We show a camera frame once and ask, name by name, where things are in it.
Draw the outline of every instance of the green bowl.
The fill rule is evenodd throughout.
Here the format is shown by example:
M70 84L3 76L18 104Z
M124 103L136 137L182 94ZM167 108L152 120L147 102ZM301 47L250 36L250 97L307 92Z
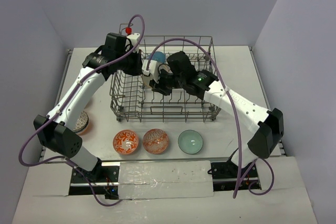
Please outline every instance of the green bowl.
M179 135L178 139L181 151L186 154L196 154L203 147L202 136L197 131L186 130Z

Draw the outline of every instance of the metal wire basket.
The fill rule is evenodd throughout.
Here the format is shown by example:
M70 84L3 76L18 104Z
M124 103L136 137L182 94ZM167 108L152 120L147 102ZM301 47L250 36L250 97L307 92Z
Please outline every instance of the metal wire basket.
M211 36L144 36L140 48L142 58L146 59L156 45L170 38L187 38L204 49L215 59L213 39ZM214 72L209 59L198 48L183 41L174 41L162 46L160 51L166 57L184 51L196 70L206 69ZM111 109L117 120L123 119L146 121L214 121L220 108L187 94L183 89L174 89L171 95L163 96L147 87L141 76L129 76L118 71L111 81Z

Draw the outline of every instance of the clear plastic sheet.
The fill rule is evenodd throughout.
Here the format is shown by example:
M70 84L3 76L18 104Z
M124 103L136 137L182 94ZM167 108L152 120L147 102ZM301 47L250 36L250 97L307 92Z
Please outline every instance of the clear plastic sheet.
M213 196L210 161L121 163L121 199Z

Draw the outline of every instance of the red fitting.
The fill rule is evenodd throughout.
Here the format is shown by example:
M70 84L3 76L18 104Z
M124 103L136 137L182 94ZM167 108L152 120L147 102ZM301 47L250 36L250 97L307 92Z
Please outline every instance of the red fitting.
M132 28L126 27L125 32L127 33L127 35L130 35L132 33Z

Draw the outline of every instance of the cable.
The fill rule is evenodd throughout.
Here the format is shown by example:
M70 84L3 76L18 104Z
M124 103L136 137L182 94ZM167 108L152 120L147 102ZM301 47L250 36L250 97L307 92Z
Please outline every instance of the cable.
M94 199L96 200L96 202L97 202L98 204L102 205L103 207L113 207L113 206L119 204L119 203L122 201L122 199L120 199L120 200L118 200L116 203L112 203L112 204L105 204L105 203L101 202L101 201L98 199L98 197L97 197L97 195L96 195L96 193L95 193L95 191L94 191L94 189L93 189L93 186L92 186L90 180L88 180L87 177L84 176L84 174L81 172L81 170L77 169L77 167L76 167L77 165L76 165L74 162L72 162L71 160L69 160L68 158L67 158L66 164L67 164L68 166L72 167L76 172L78 172L80 175L83 176L83 178L84 178L84 179L86 180L86 182L89 184L89 187L90 187L90 189L91 189L92 195L94 196Z
M142 30L141 30L141 34L140 34L140 38L139 40L136 42L136 44L134 45L134 47L128 51L126 54L124 54L123 56L121 56L120 58L118 59L115 59L111 62L108 62L106 64L103 64L95 69L93 69L92 71L90 71L88 74L86 74L81 80L80 82L83 83L86 79L88 79L91 75L93 75L95 72L105 68L105 67L108 67L109 65L112 65L114 63L117 63L121 60L123 60L124 58L126 58L128 55L130 55L132 53L133 50L135 50L137 48L137 46L140 44L140 41L142 40L143 38L143 35L144 35L144 32L145 32L145 22L143 20L143 17L140 15L140 14L135 14L129 21L129 26L130 24L132 23L132 21L136 18L140 18L141 20L141 23L142 23ZM65 100L65 102L63 103L63 105L59 108L59 113L58 114L55 114L52 118L49 119L48 122L46 122L44 125L42 125L40 128L38 128L34 133L33 135L28 138L28 140L22 145L20 151L19 151L19 162L20 164L22 164L23 166L27 166L27 167L32 167L32 166L37 166L37 165L40 165L40 164L44 164L46 162L49 162L51 160L54 160L54 159L57 159L57 158L65 158L63 156L55 156L55 157L51 157L51 158L48 158L46 160L43 160L41 162L37 162L37 163L34 163L34 164L28 164L28 163L25 163L23 161L23 151L25 150L26 146L28 145L28 143L33 139L34 136L36 136L38 133L40 133L45 127L47 127L51 122L53 122L57 117L58 115L63 111L63 109L68 105L68 103L71 101L71 99L74 97L74 95L76 94L76 92L79 90L79 88L81 87L80 84L77 84L74 89L72 90L72 92L70 93L70 95L68 96L68 98Z
M110 189L109 183L111 183L112 181L109 179L109 177L107 175L105 175L105 177L106 177L106 183L107 183L106 188L108 190L108 189Z
M128 47L129 47L129 49L131 49L131 44L128 44L127 46L125 46L125 51L127 51Z
M103 49L103 45L102 46L99 46L96 50L95 50L95 53L99 54L100 51Z
M254 191L251 190L251 186L254 185L256 183L256 181L254 181L254 182L252 182L251 184L248 185L249 192L252 193L253 195L257 195L257 196L265 195L266 193L268 193L269 191L271 191L271 189L273 188L273 185L274 185L274 180L275 180L274 171L273 171L271 165L265 159L263 159L263 158L260 158L260 159L266 163L266 165L268 166L269 170L271 171L272 180L271 180L271 184L270 184L269 188L266 191L263 191L262 193L255 193ZM247 170L244 172L244 174L240 178L239 184L241 184L244 181L244 178L249 173L249 171L252 169L252 167L256 164L256 162L257 162L257 159L255 159L250 164L250 166L247 168Z
M129 45L133 46L133 45L132 45L132 41L131 41L131 39L130 39L130 38L126 38L126 39L128 40Z
M221 82L223 88L224 89L226 88L225 83L223 81L223 78L221 76L221 73L219 72L219 69L216 65L216 62L214 61L214 59L211 58L210 54L207 51L205 51L199 44L197 44L197 43L195 43L195 42L193 42L189 39L185 39L185 38L167 39L167 40L161 42L160 44L158 44L154 48L154 50L152 51L151 55L148 58L146 70L149 70L149 64L150 64L150 62L153 58L154 53L158 50L158 48L160 48L162 45L164 45L168 42L172 42L172 41L185 41L185 42L188 42L188 43L196 46L197 48L199 48L209 58L209 60L213 64L214 68L216 69L219 81ZM242 139L242 135L241 135L241 132L240 132L239 119L238 119L238 114L237 114L237 109L236 109L235 103L234 103L229 91L226 91L226 94L227 94L227 97L230 100L230 103L231 103L231 106L232 106L232 109L233 109L233 114L234 114L234 117L235 117L236 128L237 128L237 136L238 136L238 153L239 153L239 155L238 155L238 172L237 172L237 181L236 181L236 185L235 185L235 190L233 192L233 198L235 199L237 197L238 190L239 190L239 185L241 183L241 171L242 171L242 159L241 159L242 158L241 157L242 156L242 144L241 144L241 139Z

